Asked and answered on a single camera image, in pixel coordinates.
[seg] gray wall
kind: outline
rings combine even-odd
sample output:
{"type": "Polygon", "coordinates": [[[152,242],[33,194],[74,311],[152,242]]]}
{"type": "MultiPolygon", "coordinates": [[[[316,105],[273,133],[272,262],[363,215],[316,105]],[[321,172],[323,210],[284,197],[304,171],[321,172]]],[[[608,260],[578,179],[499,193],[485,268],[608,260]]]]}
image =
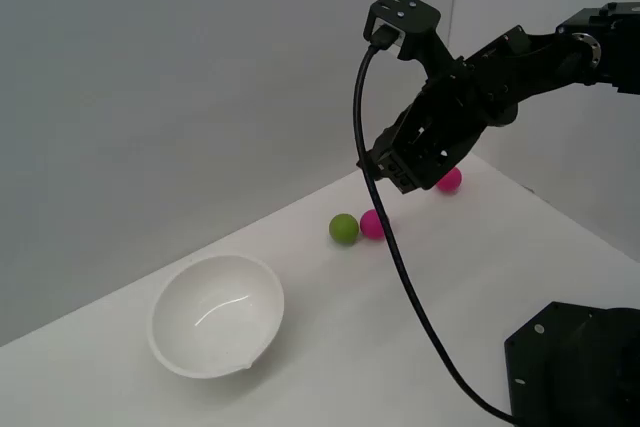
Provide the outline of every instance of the gray wall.
{"type": "MultiPolygon", "coordinates": [[[[470,55],[516,24],[548,33],[584,7],[640,0],[456,0],[451,47],[470,55]]],[[[574,86],[530,99],[476,153],[640,260],[640,97],[574,86]]]]}
{"type": "MultiPolygon", "coordinates": [[[[0,344],[353,170],[372,1],[0,0],[0,344]]],[[[370,131],[422,81],[384,74],[370,131]]]]}

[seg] magenta ball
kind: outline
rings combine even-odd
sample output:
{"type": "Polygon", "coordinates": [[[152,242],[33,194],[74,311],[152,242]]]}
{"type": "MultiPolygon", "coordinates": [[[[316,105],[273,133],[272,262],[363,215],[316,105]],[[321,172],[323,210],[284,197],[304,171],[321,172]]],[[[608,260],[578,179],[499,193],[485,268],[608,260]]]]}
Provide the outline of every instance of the magenta ball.
{"type": "Polygon", "coordinates": [[[462,172],[457,167],[454,167],[449,172],[445,174],[445,176],[438,181],[436,187],[440,189],[441,192],[445,194],[453,194],[455,193],[460,184],[462,183],[462,172]]]}
{"type": "Polygon", "coordinates": [[[360,231],[368,239],[384,239],[384,230],[380,218],[374,209],[368,210],[360,219],[360,231]]]}

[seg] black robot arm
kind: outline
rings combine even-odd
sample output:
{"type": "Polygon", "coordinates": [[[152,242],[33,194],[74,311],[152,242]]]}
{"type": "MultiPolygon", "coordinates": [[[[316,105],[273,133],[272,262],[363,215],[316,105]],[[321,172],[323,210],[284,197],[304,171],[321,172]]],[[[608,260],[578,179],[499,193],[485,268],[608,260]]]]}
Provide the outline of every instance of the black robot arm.
{"type": "Polygon", "coordinates": [[[390,50],[400,60],[418,60],[428,76],[368,152],[374,178],[390,179],[403,193],[433,187],[486,127],[513,122],[518,103],[533,95],[572,83],[609,83],[640,94],[640,3],[584,9],[549,35],[517,26],[468,59],[448,52],[436,34],[439,20],[419,0],[378,0],[365,27],[366,40],[383,25],[396,29],[390,50]]]}

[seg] table surface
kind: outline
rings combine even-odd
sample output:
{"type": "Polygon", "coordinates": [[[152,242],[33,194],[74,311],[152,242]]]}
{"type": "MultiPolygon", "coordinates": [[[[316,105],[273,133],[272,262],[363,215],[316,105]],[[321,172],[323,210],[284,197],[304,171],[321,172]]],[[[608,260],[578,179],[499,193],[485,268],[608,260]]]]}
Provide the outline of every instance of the table surface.
{"type": "MultiPolygon", "coordinates": [[[[503,342],[553,300],[640,308],[638,264],[481,160],[452,197],[383,199],[413,281],[456,365],[508,408],[503,342]]],[[[0,419],[17,426],[494,426],[423,333],[386,245],[328,238],[370,208],[347,176],[0,348],[0,419]],[[152,356],[145,324],[176,270],[212,253],[261,258],[285,290],[281,330],[248,371],[193,380],[152,356]]]]}

